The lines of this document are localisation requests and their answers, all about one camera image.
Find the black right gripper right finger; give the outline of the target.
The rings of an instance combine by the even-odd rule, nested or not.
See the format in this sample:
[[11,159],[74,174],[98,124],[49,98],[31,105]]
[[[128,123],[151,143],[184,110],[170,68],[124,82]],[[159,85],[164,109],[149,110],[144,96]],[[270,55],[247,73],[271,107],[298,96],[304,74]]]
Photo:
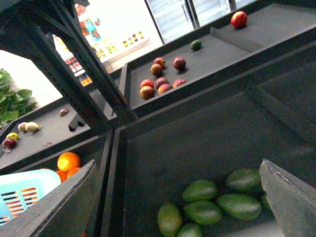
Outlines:
[[286,237],[316,235],[316,189],[264,159],[261,184],[276,221]]

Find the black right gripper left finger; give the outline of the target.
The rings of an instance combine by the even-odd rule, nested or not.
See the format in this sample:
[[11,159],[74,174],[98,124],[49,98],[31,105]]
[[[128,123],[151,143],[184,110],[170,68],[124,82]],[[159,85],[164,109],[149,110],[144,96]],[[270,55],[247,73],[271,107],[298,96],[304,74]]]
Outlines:
[[5,224],[2,237],[80,237],[97,191],[98,167],[92,160],[72,177]]

